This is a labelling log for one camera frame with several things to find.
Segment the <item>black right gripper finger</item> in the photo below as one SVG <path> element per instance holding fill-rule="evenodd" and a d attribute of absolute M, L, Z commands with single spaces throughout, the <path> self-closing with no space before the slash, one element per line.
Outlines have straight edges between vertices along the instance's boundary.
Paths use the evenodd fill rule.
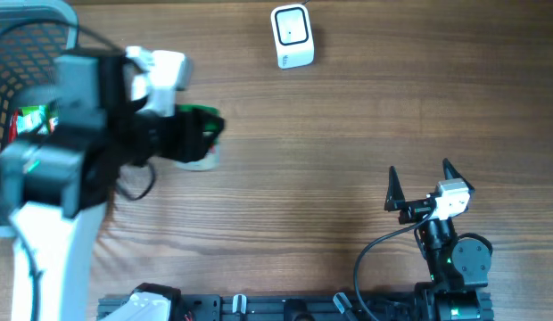
<path fill-rule="evenodd" d="M 405 207 L 406 199 L 400 185 L 396 168 L 394 166 L 390 166 L 384 209 L 386 211 L 396 211 L 403 210 Z"/>
<path fill-rule="evenodd" d="M 442 160 L 443 174 L 446 180 L 462 179 L 466 184 L 469 193 L 474 193 L 475 188 L 455 169 L 448 158 Z"/>

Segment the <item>green lid jar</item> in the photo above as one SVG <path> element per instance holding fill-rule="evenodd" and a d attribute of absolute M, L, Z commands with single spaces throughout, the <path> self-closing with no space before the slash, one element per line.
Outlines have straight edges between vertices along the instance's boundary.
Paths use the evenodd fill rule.
<path fill-rule="evenodd" d="M 216 116 L 220 115 L 220 111 L 214 107 L 198 104 L 181 104 L 177 106 L 179 111 L 190 111 L 198 109 L 207 111 Z M 200 160 L 192 162 L 177 162 L 177 167 L 186 171 L 209 171 L 215 169 L 219 165 L 219 140 L 216 139 L 214 145 L 208 150 L 208 153 Z"/>

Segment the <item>mint green wipes pack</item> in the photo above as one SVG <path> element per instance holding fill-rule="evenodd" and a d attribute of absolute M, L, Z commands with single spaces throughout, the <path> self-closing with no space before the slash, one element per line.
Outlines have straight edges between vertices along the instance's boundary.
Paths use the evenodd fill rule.
<path fill-rule="evenodd" d="M 41 113 L 32 113 L 28 115 L 19 115 L 16 121 L 17 134 L 37 133 L 48 134 L 46 118 Z"/>

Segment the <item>green snack bag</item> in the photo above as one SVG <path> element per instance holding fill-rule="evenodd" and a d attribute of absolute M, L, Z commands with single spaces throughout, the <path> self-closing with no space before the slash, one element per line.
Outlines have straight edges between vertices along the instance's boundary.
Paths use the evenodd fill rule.
<path fill-rule="evenodd" d="M 50 119 L 58 116 L 58 109 L 53 105 L 33 105 L 20 107 L 19 113 L 22 116 L 37 114 L 39 117 Z"/>

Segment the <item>red candy bar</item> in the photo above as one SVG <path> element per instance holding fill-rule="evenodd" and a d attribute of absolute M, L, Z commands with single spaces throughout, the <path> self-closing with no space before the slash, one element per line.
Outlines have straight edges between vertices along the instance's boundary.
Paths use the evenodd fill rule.
<path fill-rule="evenodd" d="M 9 136 L 8 142 L 11 143 L 18 135 L 17 122 L 18 122 L 19 112 L 15 111 L 10 120 L 9 124 Z"/>

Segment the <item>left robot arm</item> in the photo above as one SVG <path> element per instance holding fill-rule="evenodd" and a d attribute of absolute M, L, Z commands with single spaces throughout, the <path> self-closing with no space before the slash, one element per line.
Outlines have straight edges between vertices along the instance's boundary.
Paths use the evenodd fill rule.
<path fill-rule="evenodd" d="M 165 113 L 130 99 L 122 51 L 72 49 L 56 59 L 48 135 L 26 133 L 0 154 L 0 214 L 15 233 L 11 317 L 81 320 L 91 257 L 120 170 L 152 157 L 198 161 L 225 121 L 201 108 Z"/>

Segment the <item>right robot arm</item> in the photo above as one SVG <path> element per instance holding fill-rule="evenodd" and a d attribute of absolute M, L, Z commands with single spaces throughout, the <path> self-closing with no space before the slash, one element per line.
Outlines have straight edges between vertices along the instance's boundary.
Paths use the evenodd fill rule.
<path fill-rule="evenodd" d="M 395 167 L 389 169 L 384 209 L 399 213 L 399 223 L 414 233 L 427 263 L 428 282 L 412 292 L 412 320 L 492 320 L 488 286 L 493 248 L 475 233 L 458 234 L 453 219 L 469 210 L 475 188 L 447 159 L 444 179 L 424 199 L 405 198 Z"/>

